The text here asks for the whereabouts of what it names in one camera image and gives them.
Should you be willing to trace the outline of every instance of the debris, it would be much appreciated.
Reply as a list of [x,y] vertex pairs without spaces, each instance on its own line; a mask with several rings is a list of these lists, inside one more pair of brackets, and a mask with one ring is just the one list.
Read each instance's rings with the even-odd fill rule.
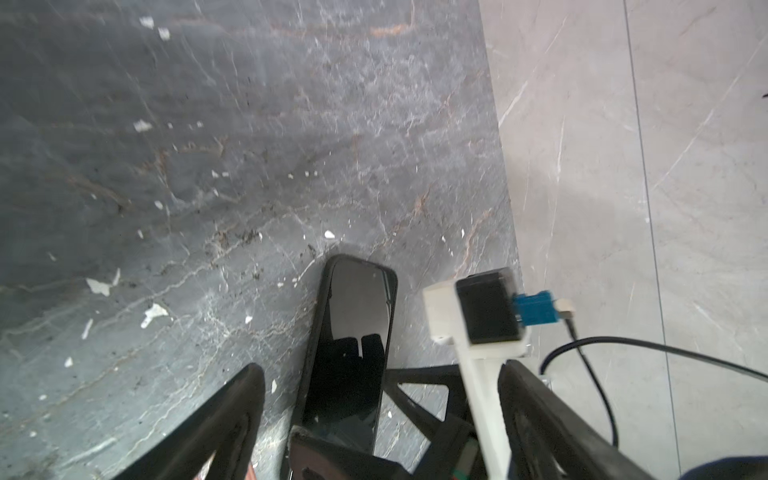
[[80,338],[82,338],[83,340],[87,339],[88,338],[88,334],[90,333],[91,327],[93,325],[94,325],[94,320],[93,319],[88,319],[88,323],[85,324],[85,329],[83,330],[83,334],[80,335]]
[[139,121],[134,122],[134,129],[136,129],[136,131],[139,133],[147,130],[152,130],[152,124],[147,121],[139,119]]
[[109,296],[110,288],[112,288],[113,286],[117,286],[118,283],[120,282],[120,269],[118,268],[118,271],[114,275],[112,284],[100,282],[92,278],[85,279],[85,282],[88,284],[88,287],[91,289],[91,292],[100,293],[101,295],[104,295],[104,296]]
[[152,306],[144,312],[144,321],[141,322],[141,328],[147,328],[152,323],[152,320],[159,316],[168,316],[168,311],[162,306],[152,303]]

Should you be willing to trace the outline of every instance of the gray marble tile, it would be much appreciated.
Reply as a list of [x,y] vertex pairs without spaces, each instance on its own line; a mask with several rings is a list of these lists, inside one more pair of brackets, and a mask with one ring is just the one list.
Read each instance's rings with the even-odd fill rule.
[[[481,2],[525,290],[571,298],[582,336],[663,341],[629,47],[619,2]],[[534,337],[531,367],[568,337]],[[676,478],[663,354],[588,348],[617,416],[621,451]],[[576,354],[554,391],[606,438],[607,418]]]
[[[667,341],[768,370],[768,5],[630,2]],[[683,469],[768,449],[768,390],[670,358]]]
[[[257,362],[276,478],[330,254],[398,273],[391,367],[453,360],[421,288],[515,265],[474,0],[8,8],[0,476],[110,478]],[[412,466],[382,415],[377,451]]]

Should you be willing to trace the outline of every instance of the floor tile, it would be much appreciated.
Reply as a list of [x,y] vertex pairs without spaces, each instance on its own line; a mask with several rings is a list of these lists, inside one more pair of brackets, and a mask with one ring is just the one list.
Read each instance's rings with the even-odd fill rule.
[[[667,342],[768,370],[768,4],[628,3]],[[670,358],[683,470],[768,451],[768,386]]]
[[[663,341],[624,7],[481,0],[525,290],[573,299],[582,336]],[[542,327],[531,364],[568,338]],[[679,475],[661,353],[588,347],[621,450],[657,478]],[[575,353],[554,390],[606,437]]]

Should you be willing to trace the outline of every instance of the wire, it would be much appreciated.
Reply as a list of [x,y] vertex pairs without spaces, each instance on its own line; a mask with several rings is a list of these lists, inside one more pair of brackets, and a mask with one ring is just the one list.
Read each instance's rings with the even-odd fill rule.
[[570,352],[573,349],[580,349],[582,346],[591,345],[593,343],[621,343],[624,345],[641,346],[646,349],[660,350],[661,352],[673,353],[674,355],[686,356],[689,359],[699,360],[712,365],[721,366],[725,369],[733,370],[734,372],[741,373],[746,376],[751,376],[754,379],[763,380],[768,382],[768,375],[757,370],[752,370],[745,366],[737,365],[736,363],[727,362],[725,360],[716,359],[712,356],[704,355],[702,353],[691,352],[690,350],[678,349],[675,346],[662,345],[660,343],[646,342],[645,340],[628,339],[623,336],[590,336],[585,339],[575,340],[571,343],[566,343],[563,346],[552,350],[545,358],[544,362],[541,362],[539,367],[539,375],[544,375],[547,367],[552,360],[558,358],[560,355],[566,352]]
[[[571,338],[573,339],[574,342],[577,342],[578,335],[576,334],[576,325],[574,325],[573,319],[566,317],[566,318],[563,318],[563,320],[565,321],[565,326],[568,328],[568,334],[571,335]],[[576,347],[576,350],[578,351],[578,354],[581,357],[581,361],[584,363],[584,366],[587,368],[587,372],[589,373],[589,376],[592,378],[594,387],[598,389],[600,398],[603,400],[603,405],[605,405],[605,412],[608,414],[608,421],[611,424],[611,444],[616,449],[618,449],[619,448],[619,428],[616,426],[616,418],[614,417],[614,410],[611,408],[611,403],[608,401],[608,397],[605,395],[605,391],[603,390],[603,386],[600,384],[600,380],[598,380],[598,376],[594,374],[594,370],[592,369],[592,365],[589,363],[589,360],[587,360],[587,356],[581,350],[580,346]],[[546,366],[542,363],[541,375],[544,375],[544,368],[546,368]]]

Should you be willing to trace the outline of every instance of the blue connector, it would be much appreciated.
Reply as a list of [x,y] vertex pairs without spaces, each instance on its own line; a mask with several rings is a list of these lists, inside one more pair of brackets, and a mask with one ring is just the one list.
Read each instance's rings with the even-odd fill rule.
[[526,326],[556,323],[559,318],[548,290],[535,295],[517,295],[512,299],[512,305]]

